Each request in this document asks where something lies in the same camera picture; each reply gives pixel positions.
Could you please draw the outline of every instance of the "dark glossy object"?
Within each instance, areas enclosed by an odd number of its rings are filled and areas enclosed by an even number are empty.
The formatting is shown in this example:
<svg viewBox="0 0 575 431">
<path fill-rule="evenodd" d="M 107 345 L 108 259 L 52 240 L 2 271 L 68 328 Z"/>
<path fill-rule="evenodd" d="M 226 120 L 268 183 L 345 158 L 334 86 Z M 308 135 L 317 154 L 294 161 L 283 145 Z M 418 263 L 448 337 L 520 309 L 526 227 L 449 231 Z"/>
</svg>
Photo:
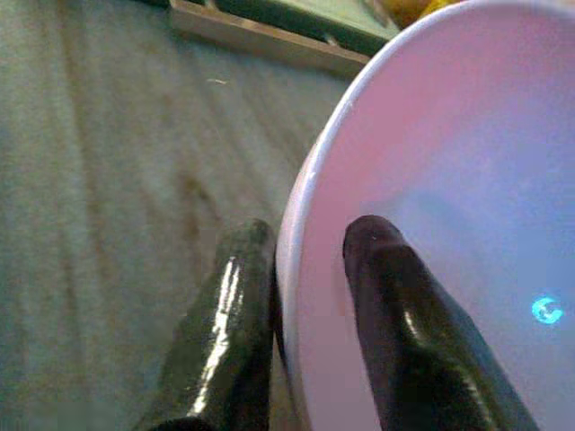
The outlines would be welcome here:
<svg viewBox="0 0 575 431">
<path fill-rule="evenodd" d="M 343 254 L 383 429 L 537 429 L 471 318 L 391 223 L 359 218 Z"/>
<path fill-rule="evenodd" d="M 261 221 L 223 238 L 136 430 L 268 429 L 274 247 Z"/>
</svg>

